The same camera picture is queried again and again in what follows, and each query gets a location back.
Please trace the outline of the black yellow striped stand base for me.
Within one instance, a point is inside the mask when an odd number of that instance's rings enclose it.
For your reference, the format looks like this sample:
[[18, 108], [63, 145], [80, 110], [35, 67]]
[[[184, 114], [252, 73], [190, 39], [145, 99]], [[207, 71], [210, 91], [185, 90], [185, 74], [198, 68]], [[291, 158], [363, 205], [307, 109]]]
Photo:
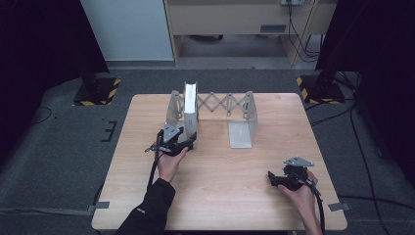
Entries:
[[117, 92], [120, 79], [108, 72], [94, 72], [85, 60], [75, 62], [82, 84], [73, 98], [75, 106], [108, 105]]
[[296, 79], [306, 104], [340, 104], [346, 99], [337, 83], [334, 71], [322, 70], [314, 75], [301, 75]]

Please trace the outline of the person's left hand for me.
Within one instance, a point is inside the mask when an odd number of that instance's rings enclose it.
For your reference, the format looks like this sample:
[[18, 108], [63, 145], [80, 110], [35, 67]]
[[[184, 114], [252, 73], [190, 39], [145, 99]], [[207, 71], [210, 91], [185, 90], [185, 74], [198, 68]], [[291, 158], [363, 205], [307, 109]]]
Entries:
[[180, 162], [184, 159], [187, 152], [188, 148], [185, 147], [178, 155], [174, 157], [162, 154], [158, 162], [159, 177], [164, 181], [171, 183], [178, 171]]

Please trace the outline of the black tape floor mark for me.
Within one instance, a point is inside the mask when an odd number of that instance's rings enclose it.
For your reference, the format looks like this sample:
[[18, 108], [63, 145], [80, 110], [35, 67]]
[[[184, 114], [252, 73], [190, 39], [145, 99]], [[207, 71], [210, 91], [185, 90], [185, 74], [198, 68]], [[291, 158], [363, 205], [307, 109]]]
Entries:
[[109, 121], [109, 124], [111, 125], [110, 128], [105, 129], [105, 132], [108, 134], [108, 136], [105, 139], [102, 139], [101, 142], [111, 142], [115, 133], [115, 129], [117, 126], [117, 121], [111, 120]]

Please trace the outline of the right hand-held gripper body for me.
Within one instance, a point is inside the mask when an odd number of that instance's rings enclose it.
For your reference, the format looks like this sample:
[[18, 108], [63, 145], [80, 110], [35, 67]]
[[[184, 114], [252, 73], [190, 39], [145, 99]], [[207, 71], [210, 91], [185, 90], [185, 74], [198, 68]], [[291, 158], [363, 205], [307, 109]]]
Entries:
[[304, 181], [308, 178], [307, 168], [313, 166], [313, 163], [301, 157], [293, 157], [284, 160], [284, 164], [285, 167], [283, 168], [283, 171], [285, 176], [283, 177], [281, 184], [291, 191], [299, 190], [304, 184]]

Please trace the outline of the beige wooden desk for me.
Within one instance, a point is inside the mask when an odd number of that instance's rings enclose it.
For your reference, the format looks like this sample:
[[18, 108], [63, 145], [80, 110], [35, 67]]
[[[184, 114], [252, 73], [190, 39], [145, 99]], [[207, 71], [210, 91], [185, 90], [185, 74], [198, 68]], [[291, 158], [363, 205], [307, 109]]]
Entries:
[[282, 6], [281, 0], [163, 0], [175, 60], [185, 35], [277, 34], [292, 65], [310, 35], [327, 32], [338, 1]]

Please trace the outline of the expandable grey metal bookend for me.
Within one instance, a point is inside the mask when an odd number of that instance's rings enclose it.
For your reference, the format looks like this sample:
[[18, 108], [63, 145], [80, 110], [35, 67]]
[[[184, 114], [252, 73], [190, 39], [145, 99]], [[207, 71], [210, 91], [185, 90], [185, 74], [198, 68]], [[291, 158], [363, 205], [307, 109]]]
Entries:
[[[184, 89], [180, 93], [172, 90], [170, 100], [166, 111], [166, 121], [170, 125], [184, 127]], [[201, 119], [201, 111], [209, 113], [218, 113], [223, 111], [226, 114], [229, 145], [233, 149], [247, 149], [254, 144], [254, 134], [257, 128], [257, 111], [252, 91], [248, 91], [242, 95], [233, 93], [216, 94], [210, 92], [208, 94], [199, 94], [198, 92], [198, 108], [199, 122]], [[186, 140], [187, 137], [181, 135], [179, 141]]]

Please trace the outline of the dark curtain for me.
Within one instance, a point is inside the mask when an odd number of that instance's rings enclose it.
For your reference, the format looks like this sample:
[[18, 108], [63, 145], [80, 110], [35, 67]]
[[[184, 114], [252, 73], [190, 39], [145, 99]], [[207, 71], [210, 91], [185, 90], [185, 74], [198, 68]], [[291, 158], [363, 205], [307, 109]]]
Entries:
[[415, 187], [415, 0], [338, 0], [316, 68], [361, 75], [360, 111]]
[[43, 94], [80, 77], [78, 60], [108, 70], [80, 0], [0, 0], [0, 165]]

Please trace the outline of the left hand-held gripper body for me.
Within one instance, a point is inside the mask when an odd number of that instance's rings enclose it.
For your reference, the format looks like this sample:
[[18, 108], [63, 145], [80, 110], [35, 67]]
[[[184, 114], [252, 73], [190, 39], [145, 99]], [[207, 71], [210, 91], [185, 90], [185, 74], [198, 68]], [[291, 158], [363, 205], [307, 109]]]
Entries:
[[145, 152], [162, 151], [164, 154], [174, 157], [185, 148], [183, 142], [188, 140], [180, 142], [181, 135], [186, 136], [183, 126], [176, 127], [166, 123], [157, 134], [156, 141]]

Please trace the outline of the white panel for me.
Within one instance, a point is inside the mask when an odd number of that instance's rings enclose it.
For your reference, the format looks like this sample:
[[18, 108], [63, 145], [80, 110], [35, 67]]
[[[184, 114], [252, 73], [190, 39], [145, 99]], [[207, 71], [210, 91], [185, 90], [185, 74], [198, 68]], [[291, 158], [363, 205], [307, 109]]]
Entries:
[[80, 0], [106, 61], [172, 61], [163, 0]]

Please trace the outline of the person's right hand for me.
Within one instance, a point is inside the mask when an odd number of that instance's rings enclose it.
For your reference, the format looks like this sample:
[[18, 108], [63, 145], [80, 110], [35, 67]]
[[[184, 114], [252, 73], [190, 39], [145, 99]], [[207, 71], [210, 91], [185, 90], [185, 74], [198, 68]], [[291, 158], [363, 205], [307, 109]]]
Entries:
[[302, 185], [297, 191], [291, 191], [283, 185], [279, 185], [278, 189], [288, 197], [300, 215], [315, 213], [315, 196], [308, 186]]

